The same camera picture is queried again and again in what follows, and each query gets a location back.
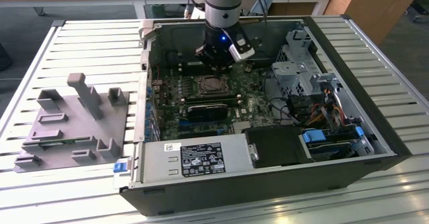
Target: barcode sticker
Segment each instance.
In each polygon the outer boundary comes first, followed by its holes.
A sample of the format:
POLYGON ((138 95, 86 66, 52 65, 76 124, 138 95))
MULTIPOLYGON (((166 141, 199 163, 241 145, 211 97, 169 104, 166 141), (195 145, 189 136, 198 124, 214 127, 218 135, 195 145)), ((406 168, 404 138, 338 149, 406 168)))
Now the barcode sticker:
POLYGON ((163 145, 165 152, 181 150, 182 143, 171 143, 163 145))

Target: blue tab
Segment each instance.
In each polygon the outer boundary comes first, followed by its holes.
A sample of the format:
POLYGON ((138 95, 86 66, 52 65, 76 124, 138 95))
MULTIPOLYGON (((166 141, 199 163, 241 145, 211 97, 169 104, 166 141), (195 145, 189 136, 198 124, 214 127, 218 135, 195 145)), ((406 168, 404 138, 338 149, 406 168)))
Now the blue tab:
POLYGON ((310 136, 308 135, 308 133, 304 133, 304 134, 302 134, 302 138, 304 138, 304 141, 305 141, 306 143, 312 141, 310 136))
POLYGON ((309 135, 310 142, 326 140, 324 131, 321 130, 309 130, 306 134, 309 135))
POLYGON ((356 131, 360 136, 365 135, 364 129, 361 127, 356 127, 356 131))
POLYGON ((126 172, 127 171, 127 162, 118 162, 114 165, 114 173, 126 172))

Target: sticker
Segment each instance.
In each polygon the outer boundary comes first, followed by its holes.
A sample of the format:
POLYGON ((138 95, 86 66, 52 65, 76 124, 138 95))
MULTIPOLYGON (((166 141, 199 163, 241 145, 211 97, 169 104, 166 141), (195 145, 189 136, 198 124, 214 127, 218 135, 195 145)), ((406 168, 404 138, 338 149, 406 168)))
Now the sticker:
POLYGON ((181 156, 185 177, 226 172, 221 143, 182 146, 181 156))
POLYGON ((182 143, 170 143, 163 145, 165 152, 181 150, 182 143))

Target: metal workbench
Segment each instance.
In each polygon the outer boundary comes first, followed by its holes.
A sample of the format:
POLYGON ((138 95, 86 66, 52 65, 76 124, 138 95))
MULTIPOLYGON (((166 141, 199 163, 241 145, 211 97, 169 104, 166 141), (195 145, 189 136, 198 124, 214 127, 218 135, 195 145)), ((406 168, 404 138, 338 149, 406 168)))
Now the metal workbench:
POLYGON ((429 103, 356 24, 314 17, 414 156, 345 189, 174 216, 146 218, 112 188, 112 164, 16 174, 15 158, 38 114, 40 89, 74 95, 70 73, 99 93, 130 91, 124 153, 132 153, 140 68, 138 20, 68 21, 51 27, 0 120, 0 220, 6 223, 428 223, 429 103))

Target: wooden cabinet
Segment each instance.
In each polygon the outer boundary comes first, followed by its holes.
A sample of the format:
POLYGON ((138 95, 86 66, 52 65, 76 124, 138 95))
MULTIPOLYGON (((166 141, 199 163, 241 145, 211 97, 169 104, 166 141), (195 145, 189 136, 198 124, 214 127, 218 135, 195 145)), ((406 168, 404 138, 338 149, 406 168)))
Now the wooden cabinet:
POLYGON ((348 14, 380 44, 413 0, 330 0, 325 14, 348 14))

